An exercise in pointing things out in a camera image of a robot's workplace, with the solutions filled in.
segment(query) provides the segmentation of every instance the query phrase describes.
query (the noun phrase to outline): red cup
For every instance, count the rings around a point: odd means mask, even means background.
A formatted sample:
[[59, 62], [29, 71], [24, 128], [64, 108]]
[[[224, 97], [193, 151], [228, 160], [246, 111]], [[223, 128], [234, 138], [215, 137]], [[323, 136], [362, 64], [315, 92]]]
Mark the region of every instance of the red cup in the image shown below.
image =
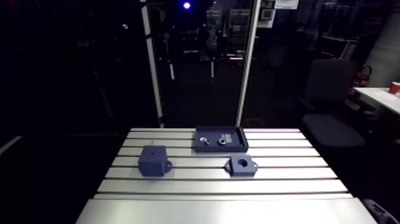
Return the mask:
[[396, 94], [399, 91], [400, 91], [400, 83], [392, 82], [392, 86], [390, 87], [389, 92], [391, 94]]

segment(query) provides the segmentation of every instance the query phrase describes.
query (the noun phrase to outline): dark blue tray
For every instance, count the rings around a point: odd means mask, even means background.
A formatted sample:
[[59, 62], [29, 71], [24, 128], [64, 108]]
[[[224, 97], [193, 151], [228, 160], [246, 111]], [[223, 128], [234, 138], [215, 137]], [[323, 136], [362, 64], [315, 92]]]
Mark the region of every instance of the dark blue tray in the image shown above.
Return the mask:
[[[209, 144], [200, 141], [207, 138]], [[224, 138], [226, 145], [219, 145], [218, 140]], [[196, 152], [247, 152], [248, 149], [245, 133], [241, 127], [231, 126], [199, 126], [196, 127], [195, 151]]]

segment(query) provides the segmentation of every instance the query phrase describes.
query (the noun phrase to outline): screw hole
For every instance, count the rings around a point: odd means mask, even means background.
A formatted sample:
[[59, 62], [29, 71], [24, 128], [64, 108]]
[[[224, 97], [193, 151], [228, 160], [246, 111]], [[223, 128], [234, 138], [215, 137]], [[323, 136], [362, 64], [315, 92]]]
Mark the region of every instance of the screw hole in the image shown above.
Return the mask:
[[238, 160], [237, 163], [238, 163], [239, 165], [241, 165], [242, 167], [246, 167], [246, 166], [248, 165], [248, 164], [247, 164], [247, 161], [244, 160], [244, 159]]

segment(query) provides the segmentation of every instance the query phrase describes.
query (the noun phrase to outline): wall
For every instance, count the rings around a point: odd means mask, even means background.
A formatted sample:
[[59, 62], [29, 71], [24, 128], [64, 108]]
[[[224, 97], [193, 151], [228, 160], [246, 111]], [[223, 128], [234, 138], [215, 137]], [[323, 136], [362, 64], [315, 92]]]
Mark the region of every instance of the wall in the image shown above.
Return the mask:
[[[368, 87], [388, 87], [391, 82], [400, 79], [400, 13], [389, 15], [365, 64], [373, 68]], [[367, 97], [363, 100], [379, 107], [377, 102]]]

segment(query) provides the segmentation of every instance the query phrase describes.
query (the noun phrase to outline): chair seat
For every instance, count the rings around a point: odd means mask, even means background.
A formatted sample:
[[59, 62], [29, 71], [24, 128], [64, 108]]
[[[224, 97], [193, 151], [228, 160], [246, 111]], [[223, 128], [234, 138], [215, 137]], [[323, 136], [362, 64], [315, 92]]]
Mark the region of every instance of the chair seat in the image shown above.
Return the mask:
[[365, 145], [352, 127], [327, 114], [306, 114], [302, 119], [315, 140], [324, 147], [353, 148]]

